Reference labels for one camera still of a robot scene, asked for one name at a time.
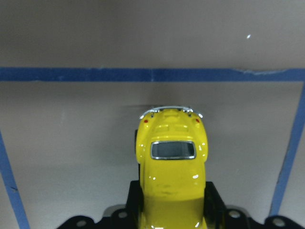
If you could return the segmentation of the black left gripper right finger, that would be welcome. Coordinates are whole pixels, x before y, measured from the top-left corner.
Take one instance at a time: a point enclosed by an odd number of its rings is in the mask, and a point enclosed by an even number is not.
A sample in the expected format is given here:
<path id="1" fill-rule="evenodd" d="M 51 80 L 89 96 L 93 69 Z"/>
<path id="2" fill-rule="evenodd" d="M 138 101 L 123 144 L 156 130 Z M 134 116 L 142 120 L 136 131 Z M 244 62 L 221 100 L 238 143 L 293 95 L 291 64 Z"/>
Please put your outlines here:
<path id="1" fill-rule="evenodd" d="M 204 218 L 209 229 L 302 229 L 303 226 L 284 216 L 271 216 L 259 223 L 246 211 L 226 206 L 211 181 L 206 182 Z"/>

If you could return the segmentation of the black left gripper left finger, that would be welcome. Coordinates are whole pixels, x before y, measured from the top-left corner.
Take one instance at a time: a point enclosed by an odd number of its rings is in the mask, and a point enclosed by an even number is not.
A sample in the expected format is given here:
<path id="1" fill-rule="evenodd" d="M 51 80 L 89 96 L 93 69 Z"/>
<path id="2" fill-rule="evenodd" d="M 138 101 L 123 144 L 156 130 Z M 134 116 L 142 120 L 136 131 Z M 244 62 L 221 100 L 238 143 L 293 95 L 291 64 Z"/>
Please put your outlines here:
<path id="1" fill-rule="evenodd" d="M 143 193 L 140 182 L 130 182 L 126 205 L 104 216 L 99 222 L 87 216 L 74 216 L 62 223 L 60 229 L 139 229 L 140 208 L 143 204 Z"/>

